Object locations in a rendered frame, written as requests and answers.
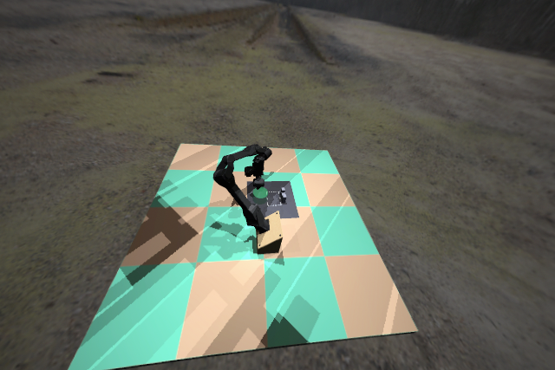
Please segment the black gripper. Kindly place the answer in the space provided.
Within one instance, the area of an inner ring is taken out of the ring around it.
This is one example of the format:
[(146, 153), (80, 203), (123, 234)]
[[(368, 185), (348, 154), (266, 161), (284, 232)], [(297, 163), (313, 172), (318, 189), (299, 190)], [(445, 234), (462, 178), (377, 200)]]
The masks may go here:
[(256, 178), (253, 180), (253, 186), (257, 188), (257, 190), (260, 187), (264, 187), (264, 179), (261, 178), (261, 175), (264, 175), (264, 167), (261, 168), (257, 168), (254, 165), (254, 162), (252, 163), (253, 169), (256, 171)]

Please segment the clear green glass bottle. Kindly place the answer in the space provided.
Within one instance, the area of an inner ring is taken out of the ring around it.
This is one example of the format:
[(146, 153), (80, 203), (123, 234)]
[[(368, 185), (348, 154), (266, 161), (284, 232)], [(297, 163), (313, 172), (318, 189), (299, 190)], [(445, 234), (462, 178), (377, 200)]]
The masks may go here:
[(260, 187), (258, 190), (255, 188), (252, 194), (252, 200), (255, 204), (264, 204), (268, 198), (268, 191), (264, 187)]

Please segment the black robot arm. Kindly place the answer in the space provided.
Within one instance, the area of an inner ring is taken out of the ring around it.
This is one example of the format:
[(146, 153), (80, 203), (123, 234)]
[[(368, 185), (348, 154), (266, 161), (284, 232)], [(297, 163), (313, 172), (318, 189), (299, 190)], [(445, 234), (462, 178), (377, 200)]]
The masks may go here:
[[(216, 171), (213, 174), (213, 179), (219, 185), (225, 187), (243, 209), (247, 226), (254, 226), (256, 230), (259, 230), (259, 234), (262, 234), (270, 229), (269, 218), (264, 218), (264, 215), (257, 204), (250, 203), (235, 183), (235, 177), (233, 175), (234, 161), (254, 155), (256, 155), (253, 159), (254, 165), (257, 168), (261, 168), (264, 166), (264, 161), (272, 155), (272, 151), (266, 146), (262, 148), (258, 144), (255, 144), (246, 147), (240, 152), (228, 154), (222, 158), (221, 162), (217, 166)], [(256, 177), (256, 171), (253, 169), (253, 166), (246, 166), (245, 176), (250, 177), (251, 175)]]

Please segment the dark grey flat mat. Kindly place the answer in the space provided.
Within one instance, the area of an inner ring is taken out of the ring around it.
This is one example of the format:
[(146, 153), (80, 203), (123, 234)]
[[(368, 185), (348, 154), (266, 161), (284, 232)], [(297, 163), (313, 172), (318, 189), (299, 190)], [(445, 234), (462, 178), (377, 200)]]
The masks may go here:
[[(251, 204), (255, 204), (252, 200), (253, 181), (247, 181), (247, 199)], [(265, 181), (264, 188), (268, 191), (268, 198), (264, 204), (258, 204), (264, 217), (268, 217), (272, 213), (279, 211), (280, 218), (299, 218), (297, 205), (291, 188), (290, 181)], [(280, 192), (281, 188), (285, 189), (286, 200), (282, 203)]]

